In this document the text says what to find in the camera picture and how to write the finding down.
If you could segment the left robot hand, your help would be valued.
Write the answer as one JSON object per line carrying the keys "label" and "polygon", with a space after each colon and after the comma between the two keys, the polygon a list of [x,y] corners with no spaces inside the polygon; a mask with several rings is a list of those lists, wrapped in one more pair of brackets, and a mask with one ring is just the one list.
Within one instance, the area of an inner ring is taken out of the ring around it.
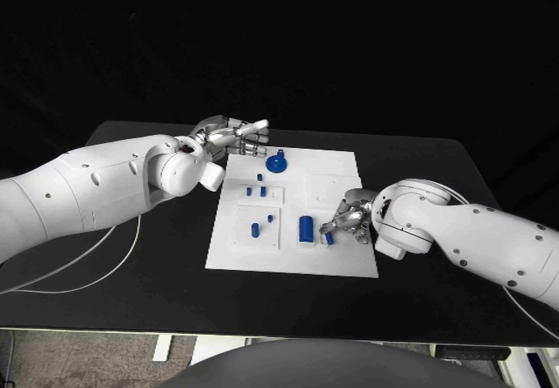
{"label": "left robot hand", "polygon": [[202,120],[189,137],[204,147],[204,152],[212,162],[230,154],[266,158],[270,141],[270,121],[248,122],[225,115],[217,115]]}

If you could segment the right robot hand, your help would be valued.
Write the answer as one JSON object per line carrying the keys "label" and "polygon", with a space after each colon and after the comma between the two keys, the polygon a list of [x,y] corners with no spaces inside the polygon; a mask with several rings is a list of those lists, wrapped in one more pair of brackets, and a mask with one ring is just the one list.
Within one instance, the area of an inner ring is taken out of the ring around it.
{"label": "right robot hand", "polygon": [[319,232],[326,235],[333,234],[336,230],[345,230],[361,244],[369,244],[374,200],[378,195],[377,191],[364,188],[351,189],[345,193],[332,220],[320,227]]}

